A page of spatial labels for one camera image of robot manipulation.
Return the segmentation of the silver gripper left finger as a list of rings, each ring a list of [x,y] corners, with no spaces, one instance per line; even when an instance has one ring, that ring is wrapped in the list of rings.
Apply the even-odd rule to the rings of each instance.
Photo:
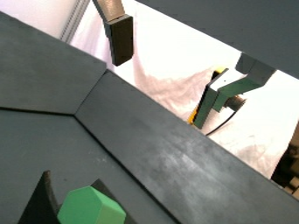
[[[134,17],[126,14],[122,0],[93,0],[102,16],[113,63],[121,66],[134,56]]]

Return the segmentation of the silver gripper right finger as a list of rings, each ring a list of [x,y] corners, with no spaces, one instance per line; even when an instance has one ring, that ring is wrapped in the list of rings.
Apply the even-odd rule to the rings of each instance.
[[[221,111],[230,98],[264,87],[276,69],[242,53],[234,69],[225,69],[206,85],[193,124],[201,129],[213,109]]]

